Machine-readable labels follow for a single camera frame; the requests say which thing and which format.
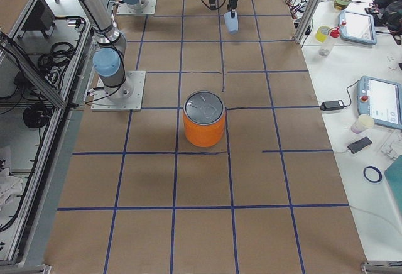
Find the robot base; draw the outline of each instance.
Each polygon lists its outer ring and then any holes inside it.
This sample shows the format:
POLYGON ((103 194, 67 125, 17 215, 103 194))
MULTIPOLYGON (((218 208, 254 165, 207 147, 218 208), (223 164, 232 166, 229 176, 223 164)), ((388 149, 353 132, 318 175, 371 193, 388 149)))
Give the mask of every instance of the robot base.
POLYGON ((118 16, 142 16, 142 15, 154 15, 156 7, 156 0, 148 0, 148 5, 142 9, 133 9, 127 6, 127 4, 121 4, 117 8, 118 16))
MULTIPOLYGON (((119 101, 112 101, 109 98, 103 98, 95 101, 91 106, 93 111, 140 111, 143 103, 144 85, 145 85, 145 71, 127 71, 127 78, 134 86, 134 91, 127 99, 122 98, 119 101)), ((99 78, 97 87, 103 87, 103 82, 99 78)), ((106 93, 98 91, 95 93, 94 100, 105 97, 106 93)))

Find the can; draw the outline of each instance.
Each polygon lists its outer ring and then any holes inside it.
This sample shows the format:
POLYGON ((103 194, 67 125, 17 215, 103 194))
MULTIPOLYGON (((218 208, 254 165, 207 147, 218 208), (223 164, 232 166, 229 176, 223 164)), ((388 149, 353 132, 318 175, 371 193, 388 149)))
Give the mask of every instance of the can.
POLYGON ((187 140, 199 147, 217 144, 225 130, 225 107, 215 94, 206 91, 191 94, 183 108, 187 140))

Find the tablet screen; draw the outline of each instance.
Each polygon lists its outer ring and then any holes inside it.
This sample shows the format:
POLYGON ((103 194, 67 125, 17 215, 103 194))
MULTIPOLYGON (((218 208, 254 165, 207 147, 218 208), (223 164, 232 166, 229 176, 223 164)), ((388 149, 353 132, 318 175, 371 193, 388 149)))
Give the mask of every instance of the tablet screen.
POLYGON ((401 124, 398 86, 369 79, 370 116, 374 119, 401 124))
POLYGON ((369 16, 345 12, 347 36, 372 40, 371 20, 369 16))

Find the orange cylinder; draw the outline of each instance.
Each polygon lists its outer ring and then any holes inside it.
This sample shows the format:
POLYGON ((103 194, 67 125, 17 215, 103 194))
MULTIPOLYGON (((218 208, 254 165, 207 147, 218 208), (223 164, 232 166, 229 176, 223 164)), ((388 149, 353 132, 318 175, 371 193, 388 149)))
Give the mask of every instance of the orange cylinder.
POLYGON ((193 93, 185 102, 183 121, 186 138, 191 144, 199 147, 213 146, 224 134, 224 104, 213 93, 193 93))

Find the silver can lid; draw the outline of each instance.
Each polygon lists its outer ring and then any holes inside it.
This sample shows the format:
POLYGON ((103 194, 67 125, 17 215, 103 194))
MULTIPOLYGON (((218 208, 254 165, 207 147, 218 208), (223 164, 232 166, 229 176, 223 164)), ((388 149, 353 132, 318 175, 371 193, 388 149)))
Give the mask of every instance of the silver can lid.
POLYGON ((222 117, 224 105, 221 99, 213 93, 196 92, 187 99, 184 111, 194 123, 208 125, 222 117))

